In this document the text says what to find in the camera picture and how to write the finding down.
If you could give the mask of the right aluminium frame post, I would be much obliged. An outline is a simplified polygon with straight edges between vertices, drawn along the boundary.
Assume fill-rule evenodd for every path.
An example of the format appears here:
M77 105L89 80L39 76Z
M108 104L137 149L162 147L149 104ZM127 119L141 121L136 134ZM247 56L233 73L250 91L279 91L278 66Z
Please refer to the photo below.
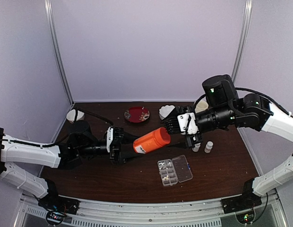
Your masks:
M243 59L244 49L246 46L250 23L251 23L252 9L253 9L253 1L246 0L244 13L243 13L243 19L242 19L242 25L241 25L239 44L238 44L237 53L236 53L236 57L235 57L235 61L234 61L234 65L233 65L233 69L231 73L231 79L234 84L238 77L240 65Z

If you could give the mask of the cream ribbed mug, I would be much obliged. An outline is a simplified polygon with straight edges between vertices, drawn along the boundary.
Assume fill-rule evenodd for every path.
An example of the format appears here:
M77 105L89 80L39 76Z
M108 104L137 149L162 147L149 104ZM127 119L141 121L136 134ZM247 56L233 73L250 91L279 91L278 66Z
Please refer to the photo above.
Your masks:
M206 101L200 100L195 107L195 113L202 112L202 111L208 109L208 107L209 107L209 105Z

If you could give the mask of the red floral plate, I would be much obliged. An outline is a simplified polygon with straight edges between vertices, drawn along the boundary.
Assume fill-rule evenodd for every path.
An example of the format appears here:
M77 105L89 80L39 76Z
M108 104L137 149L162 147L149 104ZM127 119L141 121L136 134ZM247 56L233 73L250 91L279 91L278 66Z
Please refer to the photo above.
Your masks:
M144 106L130 107L124 113L124 118L131 123L142 123L149 117L150 111Z

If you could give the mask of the white ceramic rice bowl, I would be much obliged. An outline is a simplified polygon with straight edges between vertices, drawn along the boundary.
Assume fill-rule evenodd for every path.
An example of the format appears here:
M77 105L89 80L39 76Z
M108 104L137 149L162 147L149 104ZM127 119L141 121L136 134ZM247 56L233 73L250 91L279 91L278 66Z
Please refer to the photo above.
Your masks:
M66 115L66 119L70 123L84 120L84 118L85 118L85 114L82 111L79 111L76 109L70 110Z

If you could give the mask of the small white bottle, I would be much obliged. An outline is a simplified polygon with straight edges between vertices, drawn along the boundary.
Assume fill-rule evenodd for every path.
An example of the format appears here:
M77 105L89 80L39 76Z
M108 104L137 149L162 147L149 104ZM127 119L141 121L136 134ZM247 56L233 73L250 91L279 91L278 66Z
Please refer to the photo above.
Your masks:
M194 152L198 152L199 149L200 149L200 145L198 145L198 144L196 144L195 147L192 148L192 150L193 150Z
M212 141L208 141L205 148L204 148L204 152L205 153L210 153L211 150L213 148L213 142Z

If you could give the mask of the front aluminium rail base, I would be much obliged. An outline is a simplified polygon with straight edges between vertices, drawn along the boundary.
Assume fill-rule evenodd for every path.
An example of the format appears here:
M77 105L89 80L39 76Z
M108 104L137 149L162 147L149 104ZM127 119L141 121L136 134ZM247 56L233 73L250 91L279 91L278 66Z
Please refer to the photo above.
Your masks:
M75 215L69 214L62 227L243 227L239 221L255 213L252 227L287 227L288 221L276 191L253 209L225 213L222 200L176 203L120 203L79 200Z

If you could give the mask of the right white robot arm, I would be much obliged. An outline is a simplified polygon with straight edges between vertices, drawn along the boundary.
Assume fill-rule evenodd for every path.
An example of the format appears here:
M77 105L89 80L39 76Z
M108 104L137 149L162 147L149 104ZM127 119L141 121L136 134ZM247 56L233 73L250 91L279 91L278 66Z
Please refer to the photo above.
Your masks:
M175 107L163 119L167 132L186 137L184 147L200 143L201 135L216 129L251 128L278 135L293 142L293 116L269 96L247 89L248 94L239 98L229 75L217 75L202 83L209 108L196 112L196 104Z

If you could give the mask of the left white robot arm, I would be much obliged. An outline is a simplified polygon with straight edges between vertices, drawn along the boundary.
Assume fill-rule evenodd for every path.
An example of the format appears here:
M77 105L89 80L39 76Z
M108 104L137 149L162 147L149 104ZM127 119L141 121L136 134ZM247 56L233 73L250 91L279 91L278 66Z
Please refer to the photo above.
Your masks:
M70 127L66 142L52 144L34 143L19 140L4 133L0 128L0 180L30 192L53 210L63 205L55 184L38 178L16 165L19 163L37 164L50 168L70 170L81 165L81 158L108 155L113 163L124 163L128 159L140 157L133 148L137 139L123 130L110 126L104 138L97 139L87 121L74 122Z

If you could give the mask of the clear plastic pill organizer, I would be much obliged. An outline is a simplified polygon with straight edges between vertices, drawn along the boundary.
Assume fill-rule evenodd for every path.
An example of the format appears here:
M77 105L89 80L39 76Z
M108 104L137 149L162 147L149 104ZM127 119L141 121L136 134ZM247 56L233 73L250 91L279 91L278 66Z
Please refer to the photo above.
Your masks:
M162 182L163 186L173 186L173 185L176 185L177 183L183 183L193 179L193 174L191 172L190 165L185 155L180 155L173 159L164 159L164 160L170 160L172 164L172 168L160 170L158 167L161 182L162 182L163 176L166 176L166 175L169 176L169 183Z

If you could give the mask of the white pills in organizer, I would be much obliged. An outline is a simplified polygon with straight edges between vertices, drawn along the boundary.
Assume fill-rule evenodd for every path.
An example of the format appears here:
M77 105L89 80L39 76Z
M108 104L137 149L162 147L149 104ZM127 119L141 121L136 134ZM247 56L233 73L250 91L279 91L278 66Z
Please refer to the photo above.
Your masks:
M170 160L162 160L158 162L159 169L169 169L172 168L172 164Z

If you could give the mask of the orange pill bottle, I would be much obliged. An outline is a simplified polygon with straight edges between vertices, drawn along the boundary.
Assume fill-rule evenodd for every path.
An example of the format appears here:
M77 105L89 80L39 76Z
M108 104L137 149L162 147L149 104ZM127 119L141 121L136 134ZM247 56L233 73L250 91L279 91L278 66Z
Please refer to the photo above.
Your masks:
M133 142L133 149L138 154L147 154L158 150L171 142L171 136L166 128L160 127L136 139Z

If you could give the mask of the white scalloped bowl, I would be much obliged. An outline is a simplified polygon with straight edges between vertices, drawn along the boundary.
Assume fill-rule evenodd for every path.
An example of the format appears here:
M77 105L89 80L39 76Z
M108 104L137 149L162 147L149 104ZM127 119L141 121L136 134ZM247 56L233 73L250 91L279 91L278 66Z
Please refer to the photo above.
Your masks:
M164 120L175 108L174 105L165 105L159 109L159 117L161 120Z

